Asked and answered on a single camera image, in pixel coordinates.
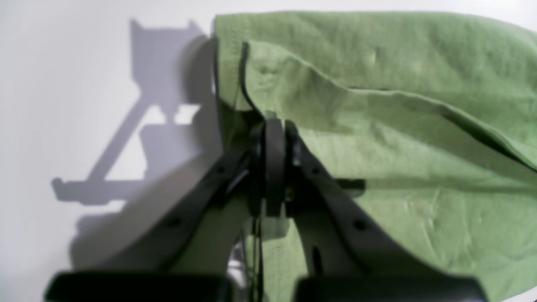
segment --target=green towel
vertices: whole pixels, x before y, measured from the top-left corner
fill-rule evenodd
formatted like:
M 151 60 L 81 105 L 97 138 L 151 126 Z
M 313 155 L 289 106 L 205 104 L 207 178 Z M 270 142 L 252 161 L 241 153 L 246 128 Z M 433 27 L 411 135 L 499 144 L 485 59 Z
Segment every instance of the green towel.
M 537 286 L 537 34 L 452 13 L 218 16 L 227 144 L 294 121 L 408 251 L 491 302 Z M 270 301 L 306 274 L 296 228 L 264 242 Z

